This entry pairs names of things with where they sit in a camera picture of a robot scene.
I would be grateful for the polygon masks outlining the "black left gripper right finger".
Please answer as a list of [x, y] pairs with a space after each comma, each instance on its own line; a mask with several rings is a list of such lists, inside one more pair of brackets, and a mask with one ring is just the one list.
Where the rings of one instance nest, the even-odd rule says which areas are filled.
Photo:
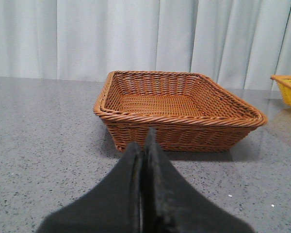
[[150, 128], [141, 173], [145, 233], [252, 233], [241, 219], [197, 192], [175, 169]]

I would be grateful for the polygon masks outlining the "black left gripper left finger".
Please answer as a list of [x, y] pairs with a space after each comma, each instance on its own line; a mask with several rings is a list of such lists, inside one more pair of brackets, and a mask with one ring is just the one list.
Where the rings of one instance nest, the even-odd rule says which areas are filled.
[[39, 233], [140, 232], [142, 151], [129, 143], [122, 158], [91, 191], [50, 214]]

